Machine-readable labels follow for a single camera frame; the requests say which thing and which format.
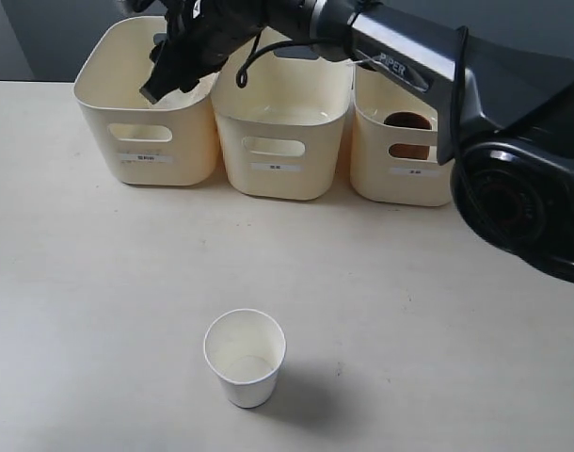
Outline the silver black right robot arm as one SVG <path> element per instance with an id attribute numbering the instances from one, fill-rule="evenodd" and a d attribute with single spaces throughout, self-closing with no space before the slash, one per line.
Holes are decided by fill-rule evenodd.
<path id="1" fill-rule="evenodd" d="M 380 1 L 167 1 L 141 95 L 220 71 L 265 29 L 384 75 L 439 115 L 454 205 L 490 245 L 574 283 L 574 60 L 475 38 Z"/>

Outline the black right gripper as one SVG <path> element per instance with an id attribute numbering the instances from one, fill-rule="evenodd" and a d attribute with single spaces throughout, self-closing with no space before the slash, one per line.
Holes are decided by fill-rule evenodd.
<path id="1" fill-rule="evenodd" d="M 264 1 L 165 1 L 163 5 L 166 38 L 151 50 L 153 67 L 139 89 L 150 104 L 176 89 L 192 91 L 267 25 Z"/>

